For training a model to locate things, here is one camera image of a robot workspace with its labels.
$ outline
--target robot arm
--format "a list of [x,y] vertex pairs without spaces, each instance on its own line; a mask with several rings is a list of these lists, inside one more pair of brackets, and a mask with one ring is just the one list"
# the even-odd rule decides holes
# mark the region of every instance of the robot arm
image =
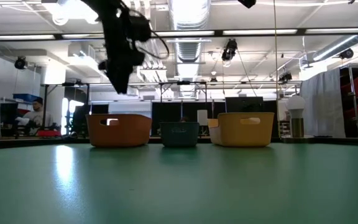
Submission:
[[142,65],[145,54],[139,52],[135,41],[146,42],[151,38],[149,20],[142,14],[129,15],[121,0],[82,0],[99,15],[103,25],[107,60],[99,64],[106,72],[118,94],[127,93],[129,75],[134,66]]

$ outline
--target green table surface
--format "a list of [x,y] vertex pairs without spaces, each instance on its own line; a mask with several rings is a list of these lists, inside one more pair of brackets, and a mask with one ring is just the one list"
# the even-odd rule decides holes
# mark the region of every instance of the green table surface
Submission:
[[358,224],[358,146],[0,149],[0,223]]

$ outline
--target bin handle hole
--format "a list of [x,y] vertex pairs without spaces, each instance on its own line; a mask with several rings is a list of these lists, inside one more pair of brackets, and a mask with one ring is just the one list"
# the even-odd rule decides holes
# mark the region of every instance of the bin handle hole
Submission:
[[117,118],[102,119],[100,124],[105,126],[117,126],[119,125],[119,121]]

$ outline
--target orange bin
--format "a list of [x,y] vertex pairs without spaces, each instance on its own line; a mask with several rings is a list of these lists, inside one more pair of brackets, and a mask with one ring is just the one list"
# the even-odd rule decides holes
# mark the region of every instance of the orange bin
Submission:
[[221,113],[208,120],[214,144],[229,147],[264,147],[272,139],[274,113]]
[[86,117],[94,147],[133,147],[147,144],[152,120],[138,114],[92,114]]

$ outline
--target white curtain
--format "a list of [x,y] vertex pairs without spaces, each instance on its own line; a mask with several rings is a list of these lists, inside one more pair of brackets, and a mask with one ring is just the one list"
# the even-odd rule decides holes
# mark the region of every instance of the white curtain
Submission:
[[339,68],[323,72],[301,84],[306,101],[305,134],[345,138]]

